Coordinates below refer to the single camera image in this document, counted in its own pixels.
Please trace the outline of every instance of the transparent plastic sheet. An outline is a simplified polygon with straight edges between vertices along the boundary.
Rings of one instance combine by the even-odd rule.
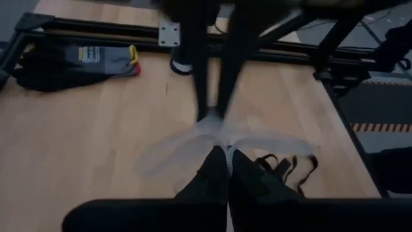
[[[214,146],[225,151],[229,173],[235,150],[246,155],[256,150],[265,154],[314,155],[314,147],[305,140],[264,128],[251,129],[247,123],[223,122],[212,113],[192,128],[148,147],[136,161],[136,172],[143,177],[167,177],[178,191],[190,181],[183,179],[193,178]]]

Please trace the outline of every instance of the black strap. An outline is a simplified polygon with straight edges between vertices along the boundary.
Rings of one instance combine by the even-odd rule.
[[[302,186],[302,184],[304,184],[309,179],[310,174],[312,174],[319,165],[316,156],[309,155],[308,158],[312,162],[312,170],[310,170],[309,173],[307,174],[307,176],[305,178],[303,178],[302,180],[300,180],[298,185],[297,185],[297,192],[298,192],[298,194],[302,195],[303,197],[304,197],[304,193],[303,193],[303,190],[302,190],[301,186]]]
[[[272,167],[270,167],[270,164],[266,161],[269,157],[275,158],[276,163],[279,164],[279,159],[277,159],[277,157],[274,154],[267,154],[264,157],[259,157],[255,160],[255,163],[259,164],[264,170],[272,172]]]
[[[267,158],[269,158],[269,157],[275,158],[276,162],[278,163],[278,165],[274,169],[272,169],[272,167],[270,167],[270,164],[266,161]],[[305,178],[303,178],[302,180],[300,180],[297,183],[297,192],[298,192],[298,194],[300,194],[303,197],[304,197],[304,192],[303,192],[301,186],[309,179],[309,176],[316,170],[316,168],[319,165],[319,163],[317,161],[317,158],[314,155],[311,154],[311,155],[308,156],[308,158],[309,158],[310,162],[312,163],[312,169],[308,172],[308,174],[306,175]],[[289,175],[297,167],[297,155],[294,155],[292,157],[292,163],[290,163],[289,160],[287,160],[287,159],[283,159],[279,163],[279,159],[273,154],[268,154],[268,155],[265,155],[264,157],[257,158],[255,160],[255,163],[259,164],[266,171],[272,173],[279,181],[281,181],[282,183],[285,184],[286,181],[288,180]]]
[[[283,159],[279,165],[276,166],[276,168],[272,171],[273,175],[282,182],[283,184],[285,183],[283,180],[283,175],[288,171],[288,169],[291,167],[291,163],[287,159]]]
[[[283,183],[286,183],[286,181],[288,180],[289,175],[295,170],[295,168],[297,167],[297,157],[296,155],[294,155],[292,157],[292,169],[288,171],[288,173],[285,176],[285,181]]]

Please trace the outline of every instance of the orange striped tape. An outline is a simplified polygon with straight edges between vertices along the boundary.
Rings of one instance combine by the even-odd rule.
[[[412,132],[412,124],[351,123],[356,132]]]
[[[364,81],[364,84],[381,84],[392,86],[412,86],[412,83],[397,83],[397,82],[380,82],[380,81]]]

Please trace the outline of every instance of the black cable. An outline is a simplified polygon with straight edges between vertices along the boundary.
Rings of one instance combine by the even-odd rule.
[[[388,12],[387,12],[385,15],[383,15],[382,17],[379,17],[379,18],[378,18],[377,20],[375,20],[374,22],[366,23],[366,25],[371,25],[371,24],[373,24],[373,23],[376,23],[376,22],[378,22],[378,21],[386,18],[387,16],[389,16],[389,15],[392,13],[392,10],[393,10],[393,8],[392,8],[392,9],[389,9]],[[333,23],[333,22],[335,22],[335,21],[327,21],[327,22],[319,23],[319,24],[317,24],[317,25],[309,26],[309,27],[306,27],[306,28],[301,28],[301,29],[298,29],[298,30],[296,30],[296,31],[312,29],[312,28],[315,28],[316,26],[321,26],[321,25],[328,24],[328,23]]]
[[[313,26],[308,26],[308,27],[306,27],[306,28],[300,28],[300,29],[298,29],[298,30],[296,30],[296,32],[297,31],[301,31],[301,30],[308,30],[308,29],[312,29],[312,28],[315,28],[315,27],[317,27],[317,26],[321,26],[321,25],[324,25],[324,24],[328,24],[328,23],[334,23],[335,21],[326,21],[326,22],[323,22],[323,23],[319,23],[319,24],[316,24],[316,25],[313,25]]]

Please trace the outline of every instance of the wooden floor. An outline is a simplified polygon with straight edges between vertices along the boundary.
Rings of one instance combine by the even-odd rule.
[[[157,24],[152,10],[73,0],[42,0],[36,12]],[[194,124],[192,83],[170,71],[168,55],[141,53],[140,65],[139,77],[59,93],[26,91],[9,80],[0,100],[0,231],[58,231],[71,208],[95,198],[174,196],[167,177],[137,175],[135,162],[150,144]],[[217,72],[213,60],[212,85]],[[229,120],[314,144],[319,168],[304,185],[307,197],[378,197],[312,72],[305,66],[248,62]]]

